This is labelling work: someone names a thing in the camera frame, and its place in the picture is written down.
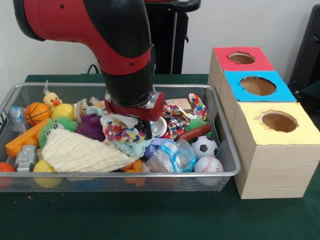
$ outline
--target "blue box top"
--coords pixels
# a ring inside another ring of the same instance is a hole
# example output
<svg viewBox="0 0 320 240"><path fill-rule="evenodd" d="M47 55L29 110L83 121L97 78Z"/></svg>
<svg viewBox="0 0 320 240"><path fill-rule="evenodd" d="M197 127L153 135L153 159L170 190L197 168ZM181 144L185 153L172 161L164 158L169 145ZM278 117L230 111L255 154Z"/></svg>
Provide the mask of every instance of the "blue box top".
<svg viewBox="0 0 320 240"><path fill-rule="evenodd" d="M239 102L296 102L276 71L226 71L225 77Z"/></svg>

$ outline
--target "yellow ball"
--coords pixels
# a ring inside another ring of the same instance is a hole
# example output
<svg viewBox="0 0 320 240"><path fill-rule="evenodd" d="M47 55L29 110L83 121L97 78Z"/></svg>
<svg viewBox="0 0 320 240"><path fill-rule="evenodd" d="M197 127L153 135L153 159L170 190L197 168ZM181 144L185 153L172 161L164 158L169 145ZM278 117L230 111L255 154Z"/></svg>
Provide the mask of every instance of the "yellow ball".
<svg viewBox="0 0 320 240"><path fill-rule="evenodd" d="M56 170L45 160L40 160L33 169L34 173L56 173ZM35 177L34 181L46 189L54 188L62 182L62 177Z"/></svg>
<svg viewBox="0 0 320 240"><path fill-rule="evenodd" d="M68 119L70 119L71 121L75 120L75 116L74 116L74 106L70 105L70 104L60 104L58 105L54 110L53 113L51 115L51 118L53 120L56 120L58 117L66 117Z"/></svg>

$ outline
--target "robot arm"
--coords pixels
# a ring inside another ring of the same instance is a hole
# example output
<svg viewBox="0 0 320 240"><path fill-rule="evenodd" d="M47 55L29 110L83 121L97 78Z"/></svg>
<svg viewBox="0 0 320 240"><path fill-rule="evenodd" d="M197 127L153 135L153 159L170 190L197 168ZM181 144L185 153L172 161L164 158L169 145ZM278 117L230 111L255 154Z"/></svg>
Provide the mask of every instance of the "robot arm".
<svg viewBox="0 0 320 240"><path fill-rule="evenodd" d="M13 0L22 32L35 40L77 42L97 58L110 112L156 121L150 27L144 0Z"/></svg>

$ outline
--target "basket rim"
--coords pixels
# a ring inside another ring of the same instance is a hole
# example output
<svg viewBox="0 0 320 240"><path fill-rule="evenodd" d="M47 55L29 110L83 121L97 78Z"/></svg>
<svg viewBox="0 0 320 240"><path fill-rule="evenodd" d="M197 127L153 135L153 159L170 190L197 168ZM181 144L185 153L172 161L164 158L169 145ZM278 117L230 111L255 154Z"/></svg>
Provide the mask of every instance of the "basket rim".
<svg viewBox="0 0 320 240"><path fill-rule="evenodd" d="M11 101L12 96L16 91L22 87L42 87L45 86L45 82L22 82L11 87L5 98L0 105L0 113L2 113L8 103ZM51 82L48 83L49 87L105 87L104 83L62 83ZM225 172L148 172L148 173L127 173L127 172L106 172L106 173L92 173L92 172L0 172L1 177L16 177L16 178L28 178L28 177L42 177L42 178L201 178L201 177L232 177L237 175L241 170L240 158L236 149L235 142L228 127L227 119L221 105L220 98L217 90L206 84L154 84L154 87L158 88L201 88L208 89L212 92L217 112L219 114L222 128L225 134L225 138L229 145L232 160L235 165L233 171Z"/></svg>

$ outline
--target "googly eyes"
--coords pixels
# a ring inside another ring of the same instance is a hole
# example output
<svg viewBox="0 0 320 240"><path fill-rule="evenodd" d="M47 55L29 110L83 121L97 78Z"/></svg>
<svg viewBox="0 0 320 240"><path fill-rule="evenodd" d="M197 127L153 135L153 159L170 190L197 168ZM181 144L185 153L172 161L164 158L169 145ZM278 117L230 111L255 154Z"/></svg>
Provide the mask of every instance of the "googly eyes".
<svg viewBox="0 0 320 240"><path fill-rule="evenodd" d="M65 129L65 127L61 123L55 123L52 128L45 133L45 135L48 137L51 132L56 129Z"/></svg>
<svg viewBox="0 0 320 240"><path fill-rule="evenodd" d="M65 127L61 123L56 123L52 127L53 129L65 129Z"/></svg>

